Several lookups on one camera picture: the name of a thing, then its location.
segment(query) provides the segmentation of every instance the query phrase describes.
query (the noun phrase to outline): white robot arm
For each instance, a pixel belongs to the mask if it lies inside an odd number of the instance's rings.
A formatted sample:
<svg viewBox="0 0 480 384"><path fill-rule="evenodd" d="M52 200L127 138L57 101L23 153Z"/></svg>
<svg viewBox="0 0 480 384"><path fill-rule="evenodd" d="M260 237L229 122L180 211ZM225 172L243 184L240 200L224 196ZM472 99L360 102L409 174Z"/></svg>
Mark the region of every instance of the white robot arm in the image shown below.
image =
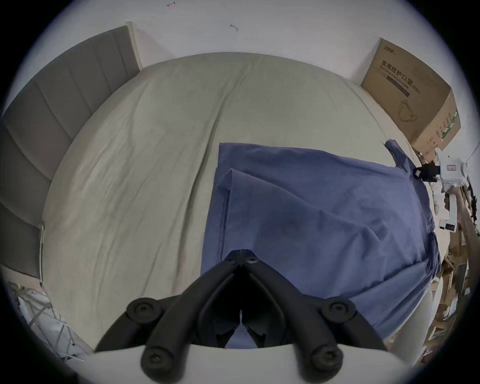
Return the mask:
<svg viewBox="0 0 480 384"><path fill-rule="evenodd" d="M423 181L440 181L442 183L443 192L448 192L453 187L460 187L467 182L467 164L463 163L458 157L450 157L441 151L440 148L435 149L437 154L436 164L424 164L417 168L415 176ZM450 216L446 219L440 219L439 227L450 232L456 232L457 212L456 197L449 195L450 199Z"/></svg>

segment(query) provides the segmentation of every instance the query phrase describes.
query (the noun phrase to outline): white wall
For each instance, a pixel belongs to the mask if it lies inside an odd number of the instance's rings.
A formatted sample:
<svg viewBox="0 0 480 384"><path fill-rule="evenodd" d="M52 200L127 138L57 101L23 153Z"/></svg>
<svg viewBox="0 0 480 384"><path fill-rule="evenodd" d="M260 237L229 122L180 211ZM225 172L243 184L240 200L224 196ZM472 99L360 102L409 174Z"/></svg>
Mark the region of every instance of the white wall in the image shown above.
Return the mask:
<svg viewBox="0 0 480 384"><path fill-rule="evenodd" d="M462 129L448 152L466 160L480 142L479 115L459 65L435 30L406 2L178 0L168 7L172 1L77 0L32 47L7 104L53 58L125 21L136 26L144 66L205 52L257 52L314 64L357 83L383 37L426 62L453 88Z"/></svg>

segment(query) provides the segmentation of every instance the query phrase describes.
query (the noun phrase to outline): bed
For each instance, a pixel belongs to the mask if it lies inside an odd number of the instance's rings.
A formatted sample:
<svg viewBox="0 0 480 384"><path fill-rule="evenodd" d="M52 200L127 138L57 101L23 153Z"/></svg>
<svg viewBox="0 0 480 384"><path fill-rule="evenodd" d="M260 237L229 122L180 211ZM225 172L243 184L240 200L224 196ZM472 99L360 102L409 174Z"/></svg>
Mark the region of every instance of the bed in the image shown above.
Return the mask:
<svg viewBox="0 0 480 384"><path fill-rule="evenodd" d="M420 164L363 89L309 64L226 52L143 68L86 120L47 187L43 287L95 347L130 301L180 294L199 276L220 143L394 166L388 139ZM449 236L436 234L443 256Z"/></svg>

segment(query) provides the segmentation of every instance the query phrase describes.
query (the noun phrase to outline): gray upholstered headboard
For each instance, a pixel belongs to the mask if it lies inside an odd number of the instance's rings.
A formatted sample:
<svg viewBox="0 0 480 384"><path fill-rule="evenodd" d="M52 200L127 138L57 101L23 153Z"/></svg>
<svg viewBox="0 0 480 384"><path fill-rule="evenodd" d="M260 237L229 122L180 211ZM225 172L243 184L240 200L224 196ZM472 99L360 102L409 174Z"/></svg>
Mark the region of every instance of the gray upholstered headboard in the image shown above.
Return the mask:
<svg viewBox="0 0 480 384"><path fill-rule="evenodd" d="M127 26L64 52L20 91L0 122L0 263L40 277L42 211L60 161L98 107L139 72Z"/></svg>

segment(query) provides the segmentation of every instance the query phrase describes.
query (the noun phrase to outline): mask illustration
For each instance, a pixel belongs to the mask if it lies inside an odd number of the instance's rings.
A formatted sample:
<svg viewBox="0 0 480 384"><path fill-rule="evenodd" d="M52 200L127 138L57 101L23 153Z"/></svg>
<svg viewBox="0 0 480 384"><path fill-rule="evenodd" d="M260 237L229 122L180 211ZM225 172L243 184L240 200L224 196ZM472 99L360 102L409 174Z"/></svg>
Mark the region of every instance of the mask illustration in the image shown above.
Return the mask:
<svg viewBox="0 0 480 384"><path fill-rule="evenodd" d="M402 121L415 121L417 119L406 100L401 101L398 105L398 118Z"/></svg>

